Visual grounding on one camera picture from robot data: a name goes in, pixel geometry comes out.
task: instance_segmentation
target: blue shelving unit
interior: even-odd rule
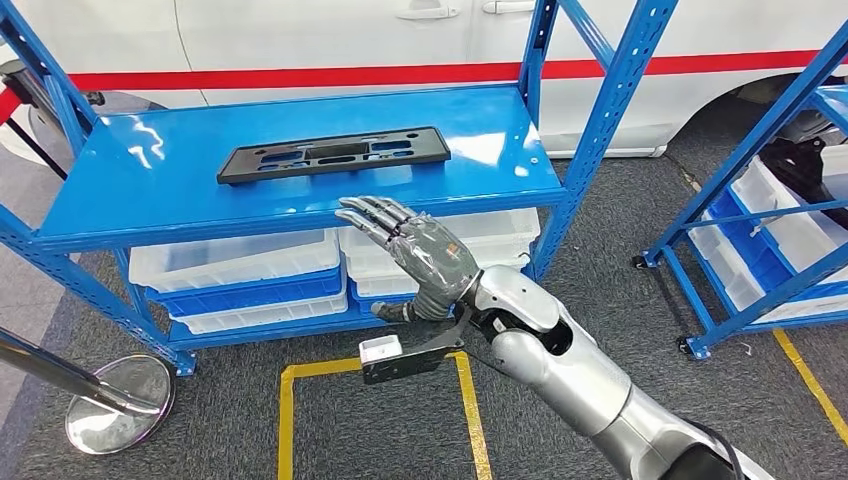
[[[681,339],[680,346],[681,350],[694,358],[709,357],[711,346],[738,333],[848,320],[848,311],[841,311],[753,323],[787,302],[844,294],[848,291],[846,290],[848,285],[845,282],[819,285],[823,279],[848,265],[848,244],[839,246],[813,265],[798,272],[779,252],[774,238],[766,228],[755,232],[755,235],[751,234],[753,227],[765,225],[762,222],[766,218],[845,208],[848,207],[848,200],[751,213],[729,188],[730,183],[774,137],[780,127],[802,109],[818,109],[837,127],[848,132],[848,85],[821,86],[836,67],[845,60],[846,55],[848,55],[848,21],[777,99],[659,240],[650,249],[642,252],[641,259],[638,259],[639,264],[646,267],[657,267],[659,262],[664,260],[692,304],[704,328],[704,333]],[[704,220],[702,215],[705,211],[709,211],[713,218]],[[707,225],[720,226],[765,291],[763,297],[742,310],[737,310],[727,297],[725,285],[694,247],[687,233],[693,228]],[[675,246],[680,243],[689,245],[695,254],[707,279],[729,313],[729,318],[726,320],[720,323],[715,322],[704,306],[674,252]]]
[[[112,249],[126,281],[128,247],[340,226],[341,196],[392,196],[436,215],[531,206],[553,209],[529,273],[544,275],[659,42],[676,0],[639,0],[613,48],[576,0],[538,0],[514,83],[413,92],[188,108],[98,117],[14,8],[0,0],[0,33],[50,94],[76,156],[39,230],[0,207],[0,241],[177,367],[194,372],[190,349],[383,325],[347,312],[272,325],[191,334],[156,328],[143,289],[132,306],[69,260]],[[564,178],[539,141],[545,53],[562,8],[606,72]],[[436,126],[452,152],[443,165],[389,167],[218,185],[238,146]]]

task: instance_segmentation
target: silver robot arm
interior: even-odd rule
[[[623,478],[736,478],[728,452],[714,436],[633,385],[565,306],[538,284],[496,266],[485,270],[472,289],[474,304],[491,312],[478,328],[491,337],[500,368],[589,437]],[[743,478],[772,479],[742,452],[734,453]]]
[[[565,306],[533,280],[504,266],[479,269],[438,221],[387,198],[340,200],[337,215],[383,246],[421,285],[415,300],[377,304],[387,321],[457,318],[455,327],[402,351],[396,336],[360,345],[366,383],[438,367],[463,347],[473,325],[491,343],[499,369],[536,392],[576,432],[589,437],[623,478],[772,479],[707,427],[687,422],[634,386]]]

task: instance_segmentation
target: white car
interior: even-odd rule
[[[532,0],[14,3],[63,68],[85,74],[75,77],[82,88],[117,89],[169,108],[513,80],[534,5]],[[634,4],[583,0],[613,45]],[[750,96],[772,99],[778,84],[770,80],[800,71],[846,17],[844,0],[681,1],[608,154],[661,154],[699,109],[739,87],[753,84],[746,89]],[[601,82],[591,58],[563,15],[542,89],[540,129],[551,156],[573,153],[585,125]],[[848,74],[848,66],[836,74]],[[285,88],[232,88],[249,86]],[[19,147],[3,129],[0,141]]]

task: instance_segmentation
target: black cable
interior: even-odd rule
[[[513,378],[512,378],[512,377],[511,377],[508,373],[506,373],[506,372],[504,372],[503,370],[501,370],[501,369],[500,369],[500,367],[498,367],[498,366],[496,366],[495,364],[493,364],[493,363],[489,362],[488,360],[483,360],[482,358],[478,357],[478,356],[477,356],[477,354],[475,354],[475,353],[474,353],[474,352],[472,352],[471,350],[468,350],[468,349],[466,348],[466,349],[465,349],[465,353],[467,353],[467,354],[468,354],[471,358],[473,358],[474,360],[477,360],[478,362],[482,363],[483,365],[485,365],[485,366],[487,366],[487,367],[491,368],[492,370],[494,370],[494,371],[496,371],[496,372],[500,373],[500,374],[501,374],[501,375],[503,375],[504,377],[506,377],[506,378],[508,378],[508,379],[510,379],[510,380],[513,380]]]
[[[736,476],[736,480],[745,480],[745,472],[742,471],[742,465],[739,463],[739,457],[736,455],[736,450],[733,449],[733,445],[727,441],[726,438],[721,436],[720,433],[716,432],[712,428],[703,425],[701,423],[689,420],[688,418],[684,418],[685,421],[689,422],[693,427],[703,431],[707,435],[713,437],[718,443],[724,447],[724,450],[727,452],[727,458],[730,460],[730,464],[733,466],[733,473]]]

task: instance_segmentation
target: yellow line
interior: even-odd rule
[[[789,337],[786,335],[786,332],[783,331],[782,328],[775,328],[772,330],[774,334],[774,338],[777,339],[777,343],[780,344],[781,348],[783,348],[783,352],[789,357],[789,361],[792,362],[792,365],[795,365],[795,368],[798,370],[798,373],[801,374],[801,378],[804,380],[804,383],[807,384],[807,388],[810,389],[813,396],[816,397],[816,400],[819,401],[819,404],[824,410],[824,414],[827,415],[830,423],[833,424],[833,428],[836,429],[836,433],[839,434],[839,437],[842,438],[842,441],[845,442],[845,445],[848,446],[848,425],[845,424],[845,420],[842,418],[842,415],[839,414],[839,410],[833,406],[833,402],[830,401],[830,398],[824,392],[824,389],[819,385],[818,380],[816,380],[813,372],[810,371],[810,368],[807,366],[804,359],[801,358],[801,354],[798,353],[798,350],[795,349],[795,345],[792,345],[792,342],[789,340]]]
[[[280,379],[280,452],[277,455],[277,478],[291,480],[294,473],[294,369],[283,370]]]
[[[474,381],[471,378],[471,364],[465,352],[456,354],[456,371],[459,374],[459,389],[462,391],[462,403],[465,406],[465,418],[468,421],[468,437],[471,440],[471,453],[474,455],[477,480],[492,480],[486,437],[483,436],[483,424],[480,422],[480,410],[477,408],[477,394],[474,392]]]
[[[317,377],[318,375],[329,375],[331,373],[355,372],[362,368],[359,358],[343,358],[341,360],[330,360],[327,362],[306,363],[303,365],[291,365],[294,369],[295,378]]]
[[[486,438],[483,436],[483,424],[477,408],[477,394],[471,378],[471,364],[465,352],[450,353],[447,357],[456,359],[456,371],[459,375],[459,389],[462,392],[462,404],[468,421],[468,436],[471,441],[471,453],[477,480],[492,480],[489,466],[489,454],[486,451]],[[332,373],[355,372],[361,368],[358,358],[344,358],[328,362],[289,365],[280,381],[280,433],[277,478],[291,480],[294,477],[294,380],[296,378],[329,375]]]

